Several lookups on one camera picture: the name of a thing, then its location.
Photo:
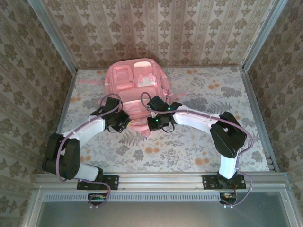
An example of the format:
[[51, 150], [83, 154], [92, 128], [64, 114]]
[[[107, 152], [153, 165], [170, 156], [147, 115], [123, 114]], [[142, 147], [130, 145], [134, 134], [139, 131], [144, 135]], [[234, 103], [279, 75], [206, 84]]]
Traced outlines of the aluminium mounting rail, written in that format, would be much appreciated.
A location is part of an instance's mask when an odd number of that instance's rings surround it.
[[[118, 173], [118, 190], [126, 192], [168, 192], [168, 191], [201, 191], [204, 189], [204, 175], [210, 173]], [[244, 174], [246, 186], [253, 180], [252, 189], [259, 185], [284, 185], [291, 188], [286, 173], [281, 172], [248, 172]], [[45, 190], [76, 190], [77, 180], [60, 182], [55, 175], [39, 174], [35, 188]]]

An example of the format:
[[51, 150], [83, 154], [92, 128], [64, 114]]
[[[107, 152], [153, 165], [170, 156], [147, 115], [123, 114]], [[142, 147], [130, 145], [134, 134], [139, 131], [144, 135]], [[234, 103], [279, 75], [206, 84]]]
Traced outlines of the pink backpack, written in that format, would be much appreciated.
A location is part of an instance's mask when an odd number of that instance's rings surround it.
[[155, 60], [134, 59], [119, 61], [109, 67], [105, 82], [105, 94], [117, 94], [123, 102], [123, 110], [130, 116], [130, 128], [148, 137], [147, 118], [157, 114], [168, 114], [168, 111], [154, 111], [147, 104], [158, 96], [171, 105], [183, 93], [174, 95], [171, 92], [171, 83], [165, 72]]

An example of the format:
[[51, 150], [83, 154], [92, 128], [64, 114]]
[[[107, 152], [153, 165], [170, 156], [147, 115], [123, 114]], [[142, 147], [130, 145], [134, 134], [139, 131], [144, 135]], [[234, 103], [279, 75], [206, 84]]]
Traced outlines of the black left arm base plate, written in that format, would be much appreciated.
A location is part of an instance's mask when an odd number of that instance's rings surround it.
[[97, 182], [102, 182], [107, 184], [111, 190], [118, 190], [119, 185], [119, 176], [118, 175], [103, 175], [97, 178], [94, 183], [88, 183], [87, 180], [85, 181], [78, 181], [77, 183], [77, 190], [106, 190], [107, 187], [105, 185], [99, 184]]

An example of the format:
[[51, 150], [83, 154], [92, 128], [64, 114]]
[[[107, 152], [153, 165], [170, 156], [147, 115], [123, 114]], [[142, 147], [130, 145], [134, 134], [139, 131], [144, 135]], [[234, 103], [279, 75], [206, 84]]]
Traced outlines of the aluminium corner post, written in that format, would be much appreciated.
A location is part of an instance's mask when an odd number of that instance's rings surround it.
[[47, 10], [41, 0], [28, 0], [33, 8], [40, 22], [42, 23], [45, 31], [51, 38], [55, 48], [63, 59], [66, 67], [72, 75], [76, 75], [77, 66], [69, 53], [67, 46], [64, 44], [63, 39], [60, 37], [58, 29], [55, 27], [55, 22], [47, 14]]
[[255, 41], [253, 42], [246, 58], [244, 59], [244, 62], [242, 64], [242, 68], [244, 71], [248, 71], [251, 65], [253, 64], [261, 47], [266, 41], [271, 30], [273, 29], [287, 2], [288, 0], [275, 0], [275, 2], [273, 3], [273, 6], [271, 7], [263, 25], [261, 26], [261, 29], [257, 34]]

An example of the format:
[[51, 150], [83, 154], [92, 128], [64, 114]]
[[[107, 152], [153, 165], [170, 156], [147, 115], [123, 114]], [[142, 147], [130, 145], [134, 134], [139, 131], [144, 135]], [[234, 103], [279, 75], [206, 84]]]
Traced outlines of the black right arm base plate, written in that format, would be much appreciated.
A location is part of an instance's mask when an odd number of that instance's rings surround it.
[[205, 190], [211, 189], [246, 189], [246, 183], [243, 175], [236, 174], [231, 179], [226, 179], [221, 175], [202, 175], [203, 188]]

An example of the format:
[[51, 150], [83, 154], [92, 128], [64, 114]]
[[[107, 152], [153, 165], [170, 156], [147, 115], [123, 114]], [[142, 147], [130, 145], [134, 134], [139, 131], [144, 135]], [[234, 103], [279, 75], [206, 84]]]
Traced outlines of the grey metal sheet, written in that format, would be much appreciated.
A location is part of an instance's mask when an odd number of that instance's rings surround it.
[[36, 227], [290, 227], [275, 205], [223, 208], [216, 202], [47, 202]]

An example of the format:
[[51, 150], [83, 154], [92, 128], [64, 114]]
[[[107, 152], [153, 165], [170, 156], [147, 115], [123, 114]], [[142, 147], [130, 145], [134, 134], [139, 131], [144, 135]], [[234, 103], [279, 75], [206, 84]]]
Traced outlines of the aluminium table side rail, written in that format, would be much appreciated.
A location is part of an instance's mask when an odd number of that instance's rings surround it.
[[265, 123], [263, 121], [262, 118], [262, 114], [249, 78], [249, 75], [247, 73], [247, 71], [245, 71], [244, 69], [240, 68], [242, 70], [241, 72], [241, 77], [242, 77], [242, 81], [247, 93], [247, 97], [250, 103], [250, 107], [251, 107], [251, 111], [254, 117], [254, 121], [256, 123], [256, 127], [258, 130], [258, 135], [260, 137], [260, 142], [262, 144], [262, 148], [265, 152], [266, 155], [266, 159], [267, 159], [267, 165], [269, 167], [270, 171], [274, 171], [274, 172], [279, 172], [279, 166], [275, 157], [275, 154], [273, 152], [271, 143], [270, 143], [270, 139], [266, 130], [266, 126]]

